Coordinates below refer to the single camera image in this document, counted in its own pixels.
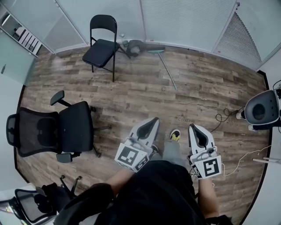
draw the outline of black cable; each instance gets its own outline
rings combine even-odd
[[[215,131],[215,130],[221,125],[222,122],[225,122],[230,116],[235,115],[236,113],[238,113],[238,112],[239,112],[242,108],[244,108],[244,107],[245,107],[245,106],[243,106],[243,107],[241,107],[239,110],[235,110],[235,111],[233,111],[233,112],[230,112],[228,108],[225,108],[225,109],[223,110],[224,115],[227,116],[227,118],[226,118],[225,120],[223,120],[223,116],[222,116],[221,114],[219,114],[219,113],[216,114],[216,120],[219,121],[219,125],[217,125],[217,127],[216,127],[215,129],[213,129],[213,130],[211,131],[211,133],[212,133],[213,131]]]
[[[280,82],[280,81],[281,81],[281,80],[275,82],[275,84],[272,86],[272,89],[273,89],[273,90],[275,90],[275,89],[274,89],[274,86],[275,86],[278,82]]]

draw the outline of gray pants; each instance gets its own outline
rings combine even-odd
[[[164,142],[163,157],[159,153],[155,153],[150,160],[165,160],[185,167],[185,161],[181,158],[180,154],[180,144],[174,140]]]

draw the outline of mesh backrest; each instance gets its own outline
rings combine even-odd
[[[57,112],[44,113],[20,108],[19,117],[20,156],[47,151],[61,153]]]
[[[19,115],[10,115],[6,124],[7,141],[10,145],[20,148],[19,141]]]
[[[96,15],[91,19],[90,30],[102,28],[115,33],[117,30],[116,20],[110,15]]]
[[[38,195],[37,192],[29,192],[17,189],[15,194],[25,216],[29,221],[34,222],[37,221],[38,218],[48,216],[47,213],[42,213],[38,209],[38,205],[35,203],[34,197]]]

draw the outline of shoe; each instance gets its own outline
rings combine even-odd
[[[178,129],[174,129],[171,132],[170,139],[177,142],[180,139],[180,131]]]
[[[253,125],[251,125],[251,124],[248,125],[248,130],[249,130],[249,131],[257,131],[257,130],[255,130],[255,129],[253,128]]]
[[[238,119],[238,120],[245,120],[246,118],[243,118],[241,113],[238,112],[238,113],[236,113],[236,119]]]
[[[159,148],[155,144],[153,144],[151,148],[154,152],[159,153]]]

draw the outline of wooden floor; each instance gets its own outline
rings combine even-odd
[[[72,163],[56,161],[54,153],[40,153],[27,158],[17,157],[19,170],[34,185],[56,182],[61,174],[71,184],[81,175],[77,193],[111,177],[120,167],[114,162],[117,148],[124,142],[137,122],[160,118],[157,144],[169,138],[172,128],[180,129],[182,158],[186,159],[188,147],[187,128],[190,123],[204,126],[209,131],[218,125],[215,116],[245,106],[254,95],[264,91],[261,75],[221,58],[187,49],[167,47],[162,53],[178,87],[173,84],[158,55],[143,53],[129,60],[117,53],[115,83],[112,74],[95,69],[82,61],[87,48],[67,51],[57,55],[42,49],[33,75],[24,91],[21,106],[40,112],[60,111],[59,104],[50,106],[50,98],[59,90],[65,91],[70,103],[87,101],[97,108],[94,126],[112,125],[112,130],[95,134],[94,141],[102,152],[100,159],[93,152],[82,153]],[[268,132],[251,132],[247,123],[231,116],[213,132],[218,152],[226,166],[225,174],[233,171],[238,160],[246,153],[268,145]],[[213,179],[220,200],[220,212],[232,217],[238,224],[245,215],[256,193],[263,164],[253,162],[253,157],[265,156],[264,150],[247,155],[239,168],[230,176]],[[193,177],[195,188],[198,188]]]

